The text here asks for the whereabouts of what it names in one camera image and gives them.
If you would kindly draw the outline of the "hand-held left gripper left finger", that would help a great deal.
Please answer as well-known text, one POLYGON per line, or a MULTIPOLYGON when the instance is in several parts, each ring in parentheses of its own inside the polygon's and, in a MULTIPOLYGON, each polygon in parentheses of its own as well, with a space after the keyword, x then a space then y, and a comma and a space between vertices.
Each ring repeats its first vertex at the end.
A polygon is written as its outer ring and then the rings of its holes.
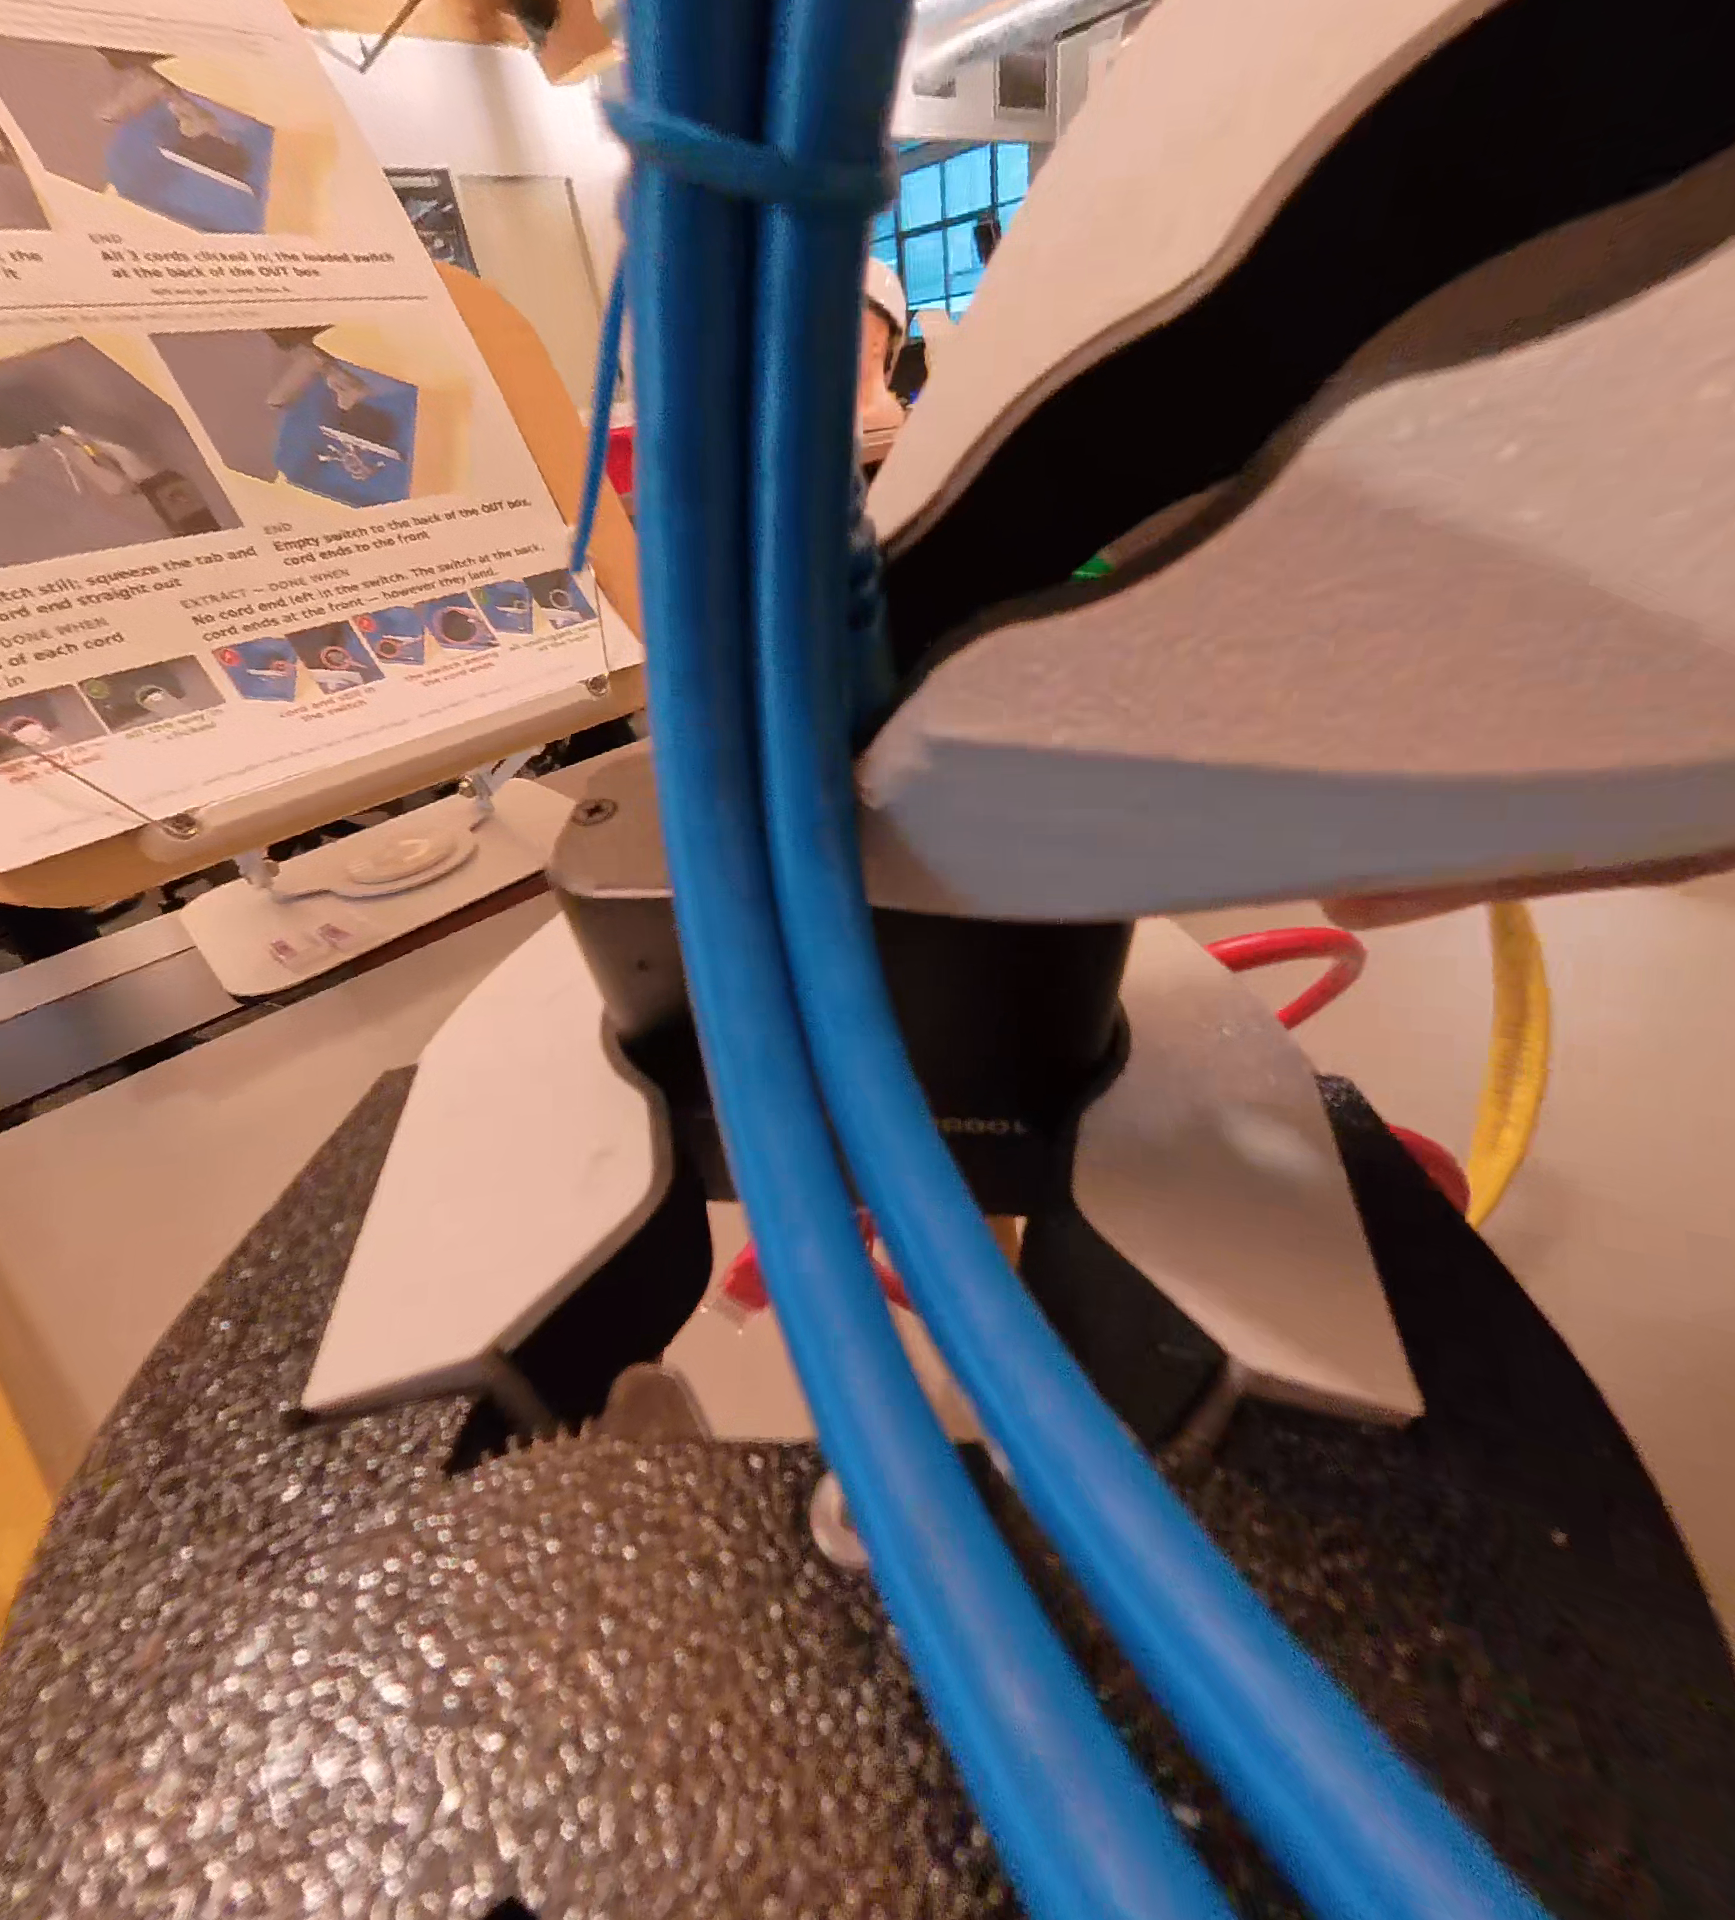
POLYGON ((580 1427, 708 1282, 702 1173, 554 915, 422 1047, 301 1413, 468 1394, 580 1427))

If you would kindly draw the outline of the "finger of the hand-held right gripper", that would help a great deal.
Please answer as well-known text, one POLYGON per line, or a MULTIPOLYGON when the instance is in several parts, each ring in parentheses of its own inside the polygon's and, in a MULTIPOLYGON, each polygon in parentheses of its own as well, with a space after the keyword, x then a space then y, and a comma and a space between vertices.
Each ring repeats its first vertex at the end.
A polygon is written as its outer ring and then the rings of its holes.
POLYGON ((870 883, 984 921, 1735 864, 1735 161, 1467 270, 1240 507, 944 659, 870 883))
POLYGON ((904 680, 1230 484, 1388 324, 1735 148, 1735 1, 1154 1, 880 469, 904 680))

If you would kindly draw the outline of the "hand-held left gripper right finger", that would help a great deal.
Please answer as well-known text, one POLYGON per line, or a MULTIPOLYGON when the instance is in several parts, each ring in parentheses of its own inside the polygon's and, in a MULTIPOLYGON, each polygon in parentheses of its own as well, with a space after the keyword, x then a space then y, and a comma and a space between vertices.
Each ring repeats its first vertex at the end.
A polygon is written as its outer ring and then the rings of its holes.
POLYGON ((1150 1450, 1244 1399, 1405 1427, 1426 1411, 1315 1073, 1170 921, 1139 922, 1118 1054, 1074 1123, 1026 1287, 1150 1450))

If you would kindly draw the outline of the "black ethernet splitter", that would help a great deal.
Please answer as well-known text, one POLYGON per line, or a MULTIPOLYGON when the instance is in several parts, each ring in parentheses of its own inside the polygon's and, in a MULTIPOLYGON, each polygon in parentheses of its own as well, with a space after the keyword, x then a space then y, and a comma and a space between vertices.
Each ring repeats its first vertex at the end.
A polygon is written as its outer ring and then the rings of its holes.
MULTIPOLYGON (((574 769, 549 856, 615 1039, 664 1097, 685 1178, 733 1201, 664 876, 650 742, 574 769)), ((927 1111, 988 1215, 1074 1213, 1074 1135, 1127 1059, 1132 925, 977 922, 873 905, 880 963, 927 1111)))

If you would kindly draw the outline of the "person's right hand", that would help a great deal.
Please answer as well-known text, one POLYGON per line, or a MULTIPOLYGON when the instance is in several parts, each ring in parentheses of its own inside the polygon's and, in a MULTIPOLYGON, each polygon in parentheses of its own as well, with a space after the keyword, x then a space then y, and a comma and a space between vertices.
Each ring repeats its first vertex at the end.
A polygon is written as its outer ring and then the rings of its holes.
POLYGON ((1322 911, 1346 932, 1377 932, 1382 925, 1422 922, 1463 909, 1488 909, 1516 898, 1508 885, 1441 883, 1416 890, 1363 892, 1350 898, 1322 898, 1322 911))

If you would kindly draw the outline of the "mannequin head with white helmet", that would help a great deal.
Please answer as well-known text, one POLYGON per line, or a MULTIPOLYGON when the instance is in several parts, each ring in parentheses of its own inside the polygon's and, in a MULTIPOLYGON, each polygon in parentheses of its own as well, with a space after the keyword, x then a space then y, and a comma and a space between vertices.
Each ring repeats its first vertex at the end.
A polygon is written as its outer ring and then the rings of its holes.
POLYGON ((892 369, 904 349, 906 304, 902 275, 877 255, 863 263, 863 321, 856 359, 856 431, 864 443, 891 438, 904 421, 892 369))

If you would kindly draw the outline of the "white stand base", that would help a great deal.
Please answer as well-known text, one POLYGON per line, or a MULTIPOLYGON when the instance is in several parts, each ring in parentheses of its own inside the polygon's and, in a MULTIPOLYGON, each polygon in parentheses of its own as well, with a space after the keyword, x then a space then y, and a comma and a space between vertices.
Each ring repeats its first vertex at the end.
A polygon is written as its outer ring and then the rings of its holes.
POLYGON ((568 812, 554 787, 484 770, 290 859, 244 852, 180 922, 229 995, 271 995, 540 878, 568 812))

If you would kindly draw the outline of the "printed instruction sheet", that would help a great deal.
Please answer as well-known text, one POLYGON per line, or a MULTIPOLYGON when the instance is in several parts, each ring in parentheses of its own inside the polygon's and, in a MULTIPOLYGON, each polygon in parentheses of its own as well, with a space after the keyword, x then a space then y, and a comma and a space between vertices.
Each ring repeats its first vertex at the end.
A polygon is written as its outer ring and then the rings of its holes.
POLYGON ((285 1, 0 1, 0 890, 637 683, 557 369, 466 283, 285 1))

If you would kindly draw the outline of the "silver ventilation duct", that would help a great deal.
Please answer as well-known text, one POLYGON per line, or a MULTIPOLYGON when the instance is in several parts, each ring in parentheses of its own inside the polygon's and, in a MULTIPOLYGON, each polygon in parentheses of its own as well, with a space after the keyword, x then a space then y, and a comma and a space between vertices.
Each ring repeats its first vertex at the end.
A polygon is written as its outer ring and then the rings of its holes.
POLYGON ((1044 51, 1058 37, 1150 1, 913 1, 904 82, 940 97, 970 65, 1044 51))

